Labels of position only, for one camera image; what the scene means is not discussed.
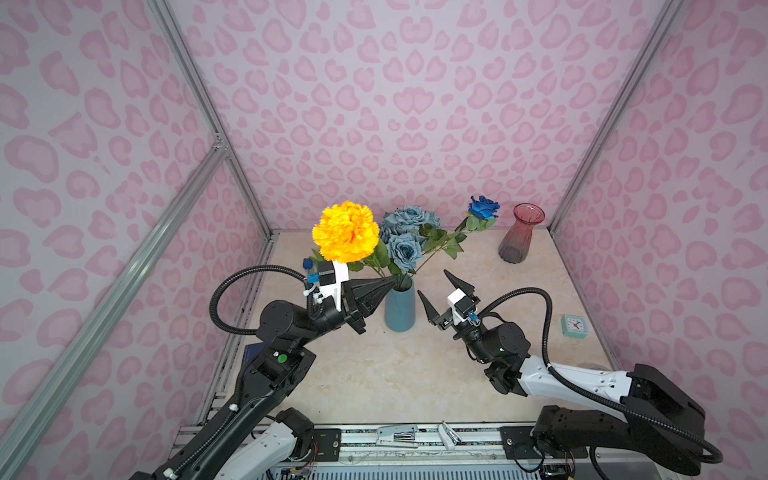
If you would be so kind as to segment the teal ceramic vase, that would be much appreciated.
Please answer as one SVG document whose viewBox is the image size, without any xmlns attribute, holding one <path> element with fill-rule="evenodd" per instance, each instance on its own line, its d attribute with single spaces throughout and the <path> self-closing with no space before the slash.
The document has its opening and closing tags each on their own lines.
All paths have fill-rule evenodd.
<svg viewBox="0 0 768 480">
<path fill-rule="evenodd" d="M 400 275 L 385 300 L 385 324 L 398 333 L 410 330 L 416 320 L 413 280 Z"/>
</svg>

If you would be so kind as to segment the orange carnation stem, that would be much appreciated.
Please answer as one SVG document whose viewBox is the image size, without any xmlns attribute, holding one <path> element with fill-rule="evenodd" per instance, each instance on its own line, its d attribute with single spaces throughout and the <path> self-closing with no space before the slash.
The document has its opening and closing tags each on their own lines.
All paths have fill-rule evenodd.
<svg viewBox="0 0 768 480">
<path fill-rule="evenodd" d="M 368 206 L 346 201 L 325 208 L 312 228 L 312 239 L 318 260 L 346 266 L 350 272 L 370 269 L 378 277 L 401 273 Z"/>
</svg>

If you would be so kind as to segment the blue rose stem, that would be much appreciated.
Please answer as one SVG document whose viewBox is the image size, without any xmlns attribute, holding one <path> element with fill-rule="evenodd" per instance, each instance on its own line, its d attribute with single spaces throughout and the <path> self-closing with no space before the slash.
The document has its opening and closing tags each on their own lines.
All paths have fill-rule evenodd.
<svg viewBox="0 0 768 480">
<path fill-rule="evenodd" d="M 470 234 L 486 231 L 496 223 L 499 209 L 498 202 L 483 195 L 478 198 L 472 196 L 464 218 L 452 230 L 431 224 L 422 225 L 419 232 L 425 237 L 422 245 L 424 263 L 440 252 L 456 259 L 463 252 L 462 243 Z"/>
</svg>

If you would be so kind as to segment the dusty blue rose bouquet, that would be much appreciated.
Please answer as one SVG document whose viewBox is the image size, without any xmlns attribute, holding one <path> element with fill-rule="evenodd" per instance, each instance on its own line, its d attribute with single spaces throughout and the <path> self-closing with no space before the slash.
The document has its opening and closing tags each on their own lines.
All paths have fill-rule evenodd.
<svg viewBox="0 0 768 480">
<path fill-rule="evenodd" d="M 462 228 L 448 231 L 435 212 L 418 206 L 405 206 L 386 213 L 379 224 L 380 240 L 387 249 L 389 269 L 395 279 L 393 289 L 405 292 L 423 262 L 445 252 L 456 259 L 467 238 Z"/>
</svg>

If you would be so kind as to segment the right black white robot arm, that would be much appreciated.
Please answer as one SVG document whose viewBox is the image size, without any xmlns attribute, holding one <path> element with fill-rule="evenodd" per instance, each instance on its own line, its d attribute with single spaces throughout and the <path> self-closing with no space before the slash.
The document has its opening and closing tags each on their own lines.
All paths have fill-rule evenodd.
<svg viewBox="0 0 768 480">
<path fill-rule="evenodd" d="M 547 291 L 519 288 L 479 309 L 474 286 L 452 273 L 446 277 L 454 290 L 445 312 L 438 312 L 425 295 L 419 297 L 427 320 L 441 330 L 453 330 L 472 359 L 484 366 L 493 388 L 502 395 L 572 403 L 571 408 L 542 408 L 530 433 L 541 453 L 586 448 L 595 458 L 599 448 L 623 449 L 688 476 L 700 474 L 704 464 L 723 462 L 723 452 L 705 438 L 703 407 L 658 369 L 638 364 L 631 371 L 610 371 L 553 362 L 548 350 L 553 302 Z M 524 295 L 544 302 L 539 355 L 531 354 L 518 324 L 502 321 L 488 328 L 483 322 L 496 307 Z"/>
</svg>

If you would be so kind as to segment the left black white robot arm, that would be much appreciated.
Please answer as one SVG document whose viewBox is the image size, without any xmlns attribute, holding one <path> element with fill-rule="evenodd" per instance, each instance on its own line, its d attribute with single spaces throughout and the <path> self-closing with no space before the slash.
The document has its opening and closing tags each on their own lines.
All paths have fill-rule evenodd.
<svg viewBox="0 0 768 480">
<path fill-rule="evenodd" d="M 230 404 L 223 408 L 182 450 L 152 473 L 134 479 L 213 479 L 252 429 L 304 379 L 315 360 L 306 344 L 350 324 L 359 333 L 393 280 L 350 280 L 341 284 L 342 307 L 331 298 L 318 306 L 300 307 L 276 300 L 262 311 L 256 336 L 264 349 L 241 369 Z"/>
</svg>

